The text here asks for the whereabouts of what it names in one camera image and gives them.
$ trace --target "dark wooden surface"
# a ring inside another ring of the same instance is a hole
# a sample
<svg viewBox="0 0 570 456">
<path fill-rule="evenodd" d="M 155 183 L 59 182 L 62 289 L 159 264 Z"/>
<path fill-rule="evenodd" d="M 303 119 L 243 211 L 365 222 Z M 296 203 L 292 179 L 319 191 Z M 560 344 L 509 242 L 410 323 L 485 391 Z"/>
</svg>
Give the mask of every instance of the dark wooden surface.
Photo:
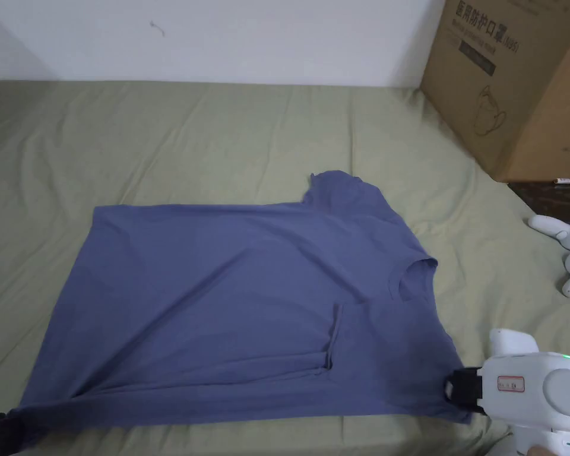
<svg viewBox="0 0 570 456">
<path fill-rule="evenodd" d="M 570 223 L 570 185 L 520 182 L 510 183 L 509 187 L 537 214 Z"/>
</svg>

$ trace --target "t-shirt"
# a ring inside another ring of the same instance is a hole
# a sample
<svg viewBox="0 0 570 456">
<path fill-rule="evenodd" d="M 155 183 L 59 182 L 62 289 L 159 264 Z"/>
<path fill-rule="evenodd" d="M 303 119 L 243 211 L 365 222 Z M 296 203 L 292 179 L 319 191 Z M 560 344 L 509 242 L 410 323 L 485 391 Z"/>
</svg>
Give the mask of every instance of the t-shirt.
<svg viewBox="0 0 570 456">
<path fill-rule="evenodd" d="M 51 429 L 406 413 L 464 422 L 437 262 L 380 190 L 302 202 L 97 207 L 21 405 Z"/>
</svg>

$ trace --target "wrinkled sheet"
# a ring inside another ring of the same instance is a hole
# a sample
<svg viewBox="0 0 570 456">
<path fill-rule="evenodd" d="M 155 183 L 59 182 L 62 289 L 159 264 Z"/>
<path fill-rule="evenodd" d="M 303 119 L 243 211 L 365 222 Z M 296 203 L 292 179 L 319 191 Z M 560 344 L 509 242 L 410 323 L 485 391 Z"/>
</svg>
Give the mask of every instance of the wrinkled sheet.
<svg viewBox="0 0 570 456">
<path fill-rule="evenodd" d="M 439 260 L 439 317 L 466 365 L 489 355 L 493 327 L 570 353 L 565 251 L 418 91 L 0 82 L 0 410 L 21 399 L 94 206 L 299 201 L 333 169 L 380 187 Z M 306 417 L 59 433 L 31 452 L 455 455 L 505 431 L 484 417 Z"/>
</svg>

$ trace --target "red label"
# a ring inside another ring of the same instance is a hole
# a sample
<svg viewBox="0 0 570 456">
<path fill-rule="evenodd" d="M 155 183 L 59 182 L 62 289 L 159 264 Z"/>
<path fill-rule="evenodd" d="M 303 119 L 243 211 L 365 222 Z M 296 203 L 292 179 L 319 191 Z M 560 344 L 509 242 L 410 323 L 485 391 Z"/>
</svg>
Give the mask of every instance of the red label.
<svg viewBox="0 0 570 456">
<path fill-rule="evenodd" d="M 498 391 L 511 393 L 523 393 L 526 390 L 526 382 L 523 377 L 501 375 L 498 377 Z"/>
</svg>

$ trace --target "hand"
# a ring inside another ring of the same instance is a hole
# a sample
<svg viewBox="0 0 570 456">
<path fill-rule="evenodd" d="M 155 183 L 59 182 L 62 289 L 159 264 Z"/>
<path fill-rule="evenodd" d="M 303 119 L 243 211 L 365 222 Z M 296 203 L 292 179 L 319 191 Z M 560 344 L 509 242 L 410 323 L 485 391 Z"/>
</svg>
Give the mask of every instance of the hand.
<svg viewBox="0 0 570 456">
<path fill-rule="evenodd" d="M 558 455 L 550 452 L 547 449 L 542 448 L 541 446 L 534 446 L 530 450 L 528 450 L 527 456 L 558 456 Z"/>
</svg>

